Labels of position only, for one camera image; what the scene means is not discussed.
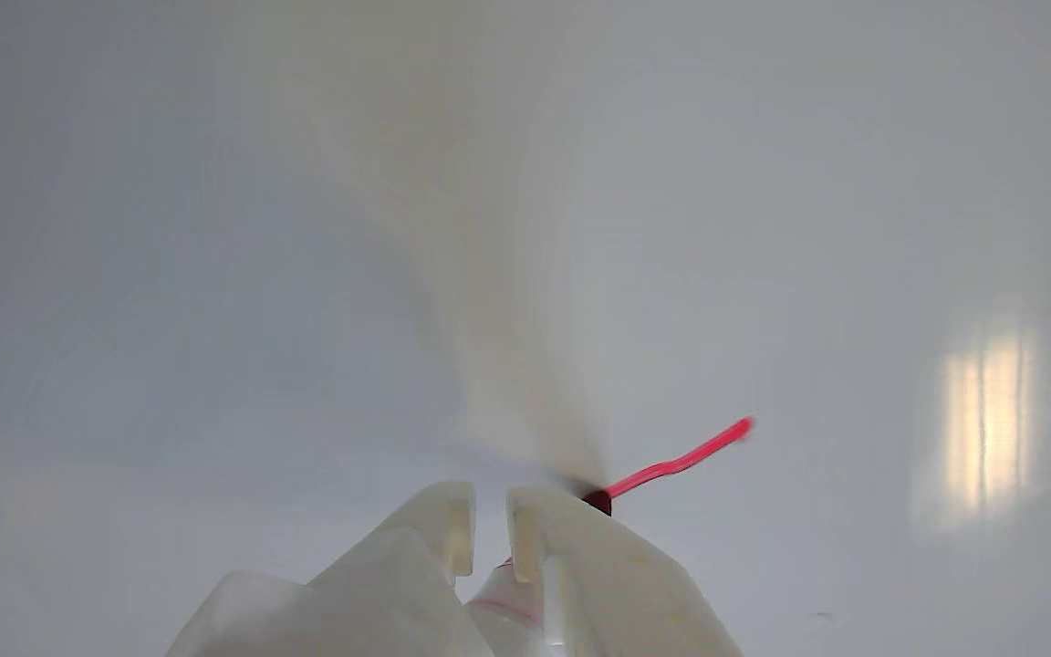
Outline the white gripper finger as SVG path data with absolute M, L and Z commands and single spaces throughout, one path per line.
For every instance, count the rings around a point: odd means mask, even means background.
M 543 486 L 507 495 L 516 581 L 566 656 L 739 656 L 679 561 L 612 516 Z
M 417 492 L 306 583 L 226 574 L 171 656 L 489 656 L 456 595 L 473 570 L 471 483 Z

